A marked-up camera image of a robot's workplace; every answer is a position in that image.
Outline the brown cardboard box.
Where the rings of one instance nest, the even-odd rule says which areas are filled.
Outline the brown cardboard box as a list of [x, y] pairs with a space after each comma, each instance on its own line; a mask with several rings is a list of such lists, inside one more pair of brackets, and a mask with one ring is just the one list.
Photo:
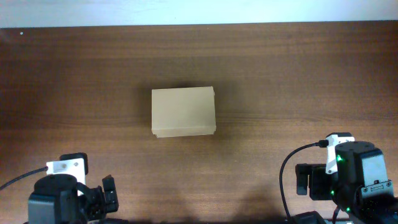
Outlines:
[[212, 86], [152, 90], [152, 133], [157, 138], [211, 135], [215, 131]]

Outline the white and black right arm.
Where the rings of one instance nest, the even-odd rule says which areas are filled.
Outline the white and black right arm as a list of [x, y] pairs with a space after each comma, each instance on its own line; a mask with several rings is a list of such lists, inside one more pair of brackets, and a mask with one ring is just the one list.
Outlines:
[[335, 146], [337, 171], [325, 164], [297, 164], [297, 194], [331, 200], [358, 223], [397, 223], [397, 197], [384, 154], [374, 144], [351, 141]]

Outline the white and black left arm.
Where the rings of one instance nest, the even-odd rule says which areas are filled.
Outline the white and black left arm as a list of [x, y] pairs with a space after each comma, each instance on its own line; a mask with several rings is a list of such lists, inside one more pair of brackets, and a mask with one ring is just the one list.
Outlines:
[[89, 188], [69, 174], [48, 175], [38, 180], [28, 199], [28, 224], [88, 223], [103, 220], [119, 209], [114, 178]]

